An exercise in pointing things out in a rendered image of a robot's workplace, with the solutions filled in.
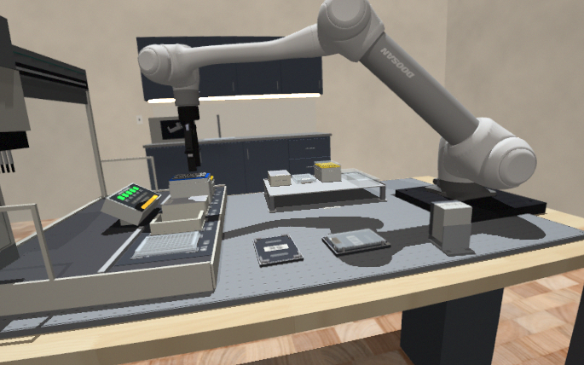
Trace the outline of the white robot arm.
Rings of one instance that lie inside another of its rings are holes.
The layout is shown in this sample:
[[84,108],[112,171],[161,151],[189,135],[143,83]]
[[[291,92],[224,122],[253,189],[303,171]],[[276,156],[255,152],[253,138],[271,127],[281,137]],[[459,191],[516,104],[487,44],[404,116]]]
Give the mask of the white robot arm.
[[138,64],[148,79],[172,86],[175,105],[185,107],[199,105],[199,67],[341,54],[363,64],[441,136],[438,178],[425,191],[465,201],[529,180],[537,166],[531,146],[492,119],[475,118],[384,30],[368,0],[326,0],[317,24],[284,38],[197,48],[153,44],[140,51]]

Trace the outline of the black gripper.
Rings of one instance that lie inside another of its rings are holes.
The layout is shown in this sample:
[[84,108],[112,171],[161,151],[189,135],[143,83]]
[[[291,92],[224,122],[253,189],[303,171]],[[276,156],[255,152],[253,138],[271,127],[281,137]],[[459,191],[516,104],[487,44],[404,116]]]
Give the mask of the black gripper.
[[186,152],[184,153],[187,154],[188,158],[188,171],[197,171],[196,166],[200,166],[200,147],[197,142],[198,137],[194,120],[199,120],[199,106],[177,107],[177,111],[179,120],[185,120],[185,125],[183,125],[183,127]]

